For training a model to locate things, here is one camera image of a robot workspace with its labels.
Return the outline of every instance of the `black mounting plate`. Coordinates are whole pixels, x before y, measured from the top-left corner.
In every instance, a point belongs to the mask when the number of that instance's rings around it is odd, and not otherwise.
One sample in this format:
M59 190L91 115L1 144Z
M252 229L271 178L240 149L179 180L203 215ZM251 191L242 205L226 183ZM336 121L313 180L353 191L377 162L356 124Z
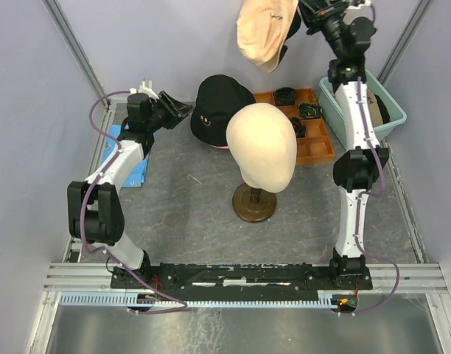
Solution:
M318 300L318 290L371 290L368 268L362 275L332 280L328 266L287 265L196 265L152 266L158 280L149 285L184 301L297 301ZM114 289L143 289L124 269L115 267Z

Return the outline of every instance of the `mannequin stand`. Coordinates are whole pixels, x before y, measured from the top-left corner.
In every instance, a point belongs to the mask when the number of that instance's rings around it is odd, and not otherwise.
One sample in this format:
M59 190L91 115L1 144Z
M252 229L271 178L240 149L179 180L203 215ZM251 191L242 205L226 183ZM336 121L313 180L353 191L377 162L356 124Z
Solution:
M242 220L248 223L259 223L274 214L276 194L252 188L244 183L236 189L232 206Z

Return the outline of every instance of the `orange tray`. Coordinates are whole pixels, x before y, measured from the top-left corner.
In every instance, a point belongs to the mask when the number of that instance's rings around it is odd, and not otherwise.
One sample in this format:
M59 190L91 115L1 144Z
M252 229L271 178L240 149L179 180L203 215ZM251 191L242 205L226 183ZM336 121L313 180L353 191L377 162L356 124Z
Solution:
M263 92L254 94L254 96L258 103L275 105L273 92ZM298 106L302 103L318 104L311 88L300 88L296 90L295 105L283 105L278 108L288 118L299 117ZM335 150L330 141L324 118L305 119L304 125L306 125L306 136L304 138L297 138L298 155L296 157L296 164L323 164L333 161Z

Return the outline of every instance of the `gray floor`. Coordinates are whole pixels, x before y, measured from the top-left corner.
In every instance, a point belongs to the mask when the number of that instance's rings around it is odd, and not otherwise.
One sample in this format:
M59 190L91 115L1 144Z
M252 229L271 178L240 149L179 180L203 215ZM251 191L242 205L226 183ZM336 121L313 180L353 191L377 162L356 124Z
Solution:
M125 105L118 105L114 121L126 115ZM339 157L343 147L333 134L332 141ZM242 183L237 164L228 150L196 140L187 120L155 135L144 186L122 189L125 231L154 263L327 263L340 220L332 165L296 167L289 187L278 194L275 215L250 225L231 205ZM399 263L414 263L387 168L386 174L386 196L368 202L365 245ZM102 262L104 255L83 260Z
M360 305L380 296L360 295ZM124 308L60 306L47 353L442 354L424 295L395 296L373 313L213 309L135 316Z

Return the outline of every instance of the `teal plastic basket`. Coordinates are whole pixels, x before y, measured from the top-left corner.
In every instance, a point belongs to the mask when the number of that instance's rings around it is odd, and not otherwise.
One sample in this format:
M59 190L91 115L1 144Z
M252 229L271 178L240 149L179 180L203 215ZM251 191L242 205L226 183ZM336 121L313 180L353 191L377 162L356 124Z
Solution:
M367 70L366 85L373 93L380 96L388 109L390 122L374 128L374 132L378 140L383 140L398 125L405 122L407 116L402 108L397 104L394 98L386 91L381 83ZM319 96L319 105L324 110L324 118L334 131L337 138L346 148L346 130L343 120L342 109L332 96L332 84L327 77L323 78L319 83L321 94Z

